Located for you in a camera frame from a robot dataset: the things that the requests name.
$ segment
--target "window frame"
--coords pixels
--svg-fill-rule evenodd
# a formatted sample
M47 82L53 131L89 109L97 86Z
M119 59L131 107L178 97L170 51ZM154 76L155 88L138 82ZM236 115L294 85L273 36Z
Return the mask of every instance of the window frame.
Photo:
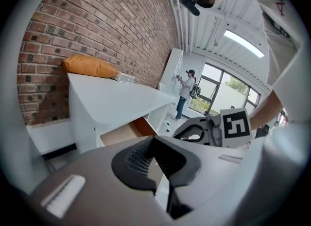
M211 108L212 108L212 106L213 106L213 104L214 104L214 101L215 101L215 99L216 99L216 96L217 96L218 91L219 91L219 88L220 88L220 84L222 83L222 80L223 80L224 73L226 73L226 74L232 76L233 78L239 80L240 82L242 82L243 84L245 84L245 85L247 86L247 93L246 93L246 96L245 96L245 100L244 100L244 102L243 102L243 108L245 108L245 106L246 106L247 103L250 103L250 104L251 104L252 106L254 106L255 109L256 109L256 107L258 106L259 100L260 100L260 93L259 93L259 92L257 92L257 91L256 91L254 88L252 88L250 85L248 85L248 84L246 84L245 82L243 82L240 78L237 78L235 75L232 75L231 73L229 73L229 72L227 72L227 71L225 71L225 70L223 70L223 69L221 69L221 68L218 68L218 67L216 67L216 66L213 66L213 65L211 65L211 64L209 64L209 63L205 63L205 65L211 66L211 67L213 67L213 68L218 69L218 70L221 71L219 81L215 81L214 79L211 79L211 78L209 78L209 77L207 77L207 76L204 76L204 75L201 75L201 77L200 77L200 80L199 80L199 83L198 83L199 86L200 86L200 82L201 82L202 78L203 78L204 80L207 80L207 81L209 81L209 82L212 82L212 83L216 84L216 88L215 88L215 90L214 90L214 92L213 92L214 95L213 95L212 99L210 99L210 98L208 98L208 97L205 97L205 96L203 96L203 95L199 95L199 96L198 96L199 98L201 98L201 99L205 100L206 102L209 102L209 103L210 103L210 104L209 104L209 107L208 107L208 110L206 111L206 113L209 113L209 112L210 112L210 110L211 110ZM248 99L250 89L252 89L253 91L255 91L255 92L258 94L257 99L256 99L256 103L253 103L252 101L250 101L250 100ZM192 109L193 111L199 112L199 111L197 111L197 110L191 108L190 106L189 106L189 109Z

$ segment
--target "fluorescent light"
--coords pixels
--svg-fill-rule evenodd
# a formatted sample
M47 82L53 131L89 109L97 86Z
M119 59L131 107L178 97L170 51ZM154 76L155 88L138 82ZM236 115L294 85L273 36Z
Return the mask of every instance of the fluorescent light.
M239 44L243 45L244 47L249 49L253 54L255 54L257 57L262 58L264 56L264 54L260 50L258 50L251 43L247 42L244 38L241 38L239 35L234 34L231 31L226 30L224 36L231 38L234 41L238 42Z

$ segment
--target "white shirt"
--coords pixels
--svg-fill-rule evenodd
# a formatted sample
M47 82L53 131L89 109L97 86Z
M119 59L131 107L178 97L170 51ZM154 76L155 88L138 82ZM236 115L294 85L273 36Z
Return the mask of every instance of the white shirt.
M297 53L304 28L289 0L257 0L263 10L263 30L269 45L267 84L273 85Z
M184 86L181 87L179 91L179 95L187 100L190 98L190 91L192 90L194 85L194 78L189 78L184 82Z

